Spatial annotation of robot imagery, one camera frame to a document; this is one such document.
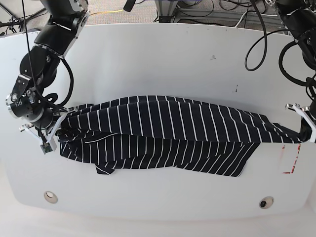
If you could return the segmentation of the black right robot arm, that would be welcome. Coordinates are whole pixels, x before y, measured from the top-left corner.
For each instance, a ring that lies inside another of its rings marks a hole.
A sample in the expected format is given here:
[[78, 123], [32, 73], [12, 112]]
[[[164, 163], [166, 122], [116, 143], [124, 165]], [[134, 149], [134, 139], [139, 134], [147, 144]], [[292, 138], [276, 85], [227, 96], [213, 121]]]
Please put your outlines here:
[[[46, 154], [56, 150], [53, 137], [66, 115], [75, 111], [65, 108], [74, 89], [74, 75], [65, 56], [78, 39], [90, 11], [86, 0], [43, 0], [41, 3], [50, 18], [36, 37], [34, 47], [28, 47], [20, 63], [20, 74], [5, 102], [14, 118], [27, 121], [20, 131], [34, 136]], [[57, 104], [56, 93], [43, 93], [54, 82], [59, 63], [67, 69], [70, 85], [66, 98]]]

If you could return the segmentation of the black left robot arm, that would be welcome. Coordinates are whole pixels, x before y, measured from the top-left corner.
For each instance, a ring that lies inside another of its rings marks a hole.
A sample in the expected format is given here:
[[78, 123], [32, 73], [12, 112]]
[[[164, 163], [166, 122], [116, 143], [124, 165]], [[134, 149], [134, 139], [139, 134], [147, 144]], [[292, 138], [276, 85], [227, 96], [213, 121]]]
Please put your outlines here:
[[291, 33], [294, 41], [288, 43], [279, 55], [278, 65], [281, 73], [292, 83], [302, 86], [312, 103], [307, 109], [293, 105], [291, 110], [298, 113], [301, 119], [301, 134], [310, 142], [316, 141], [316, 77], [307, 77], [305, 81], [291, 76], [283, 67], [283, 58], [288, 49], [299, 46], [306, 65], [316, 69], [316, 14], [309, 0], [273, 0], [270, 5], [275, 9], [285, 28]]

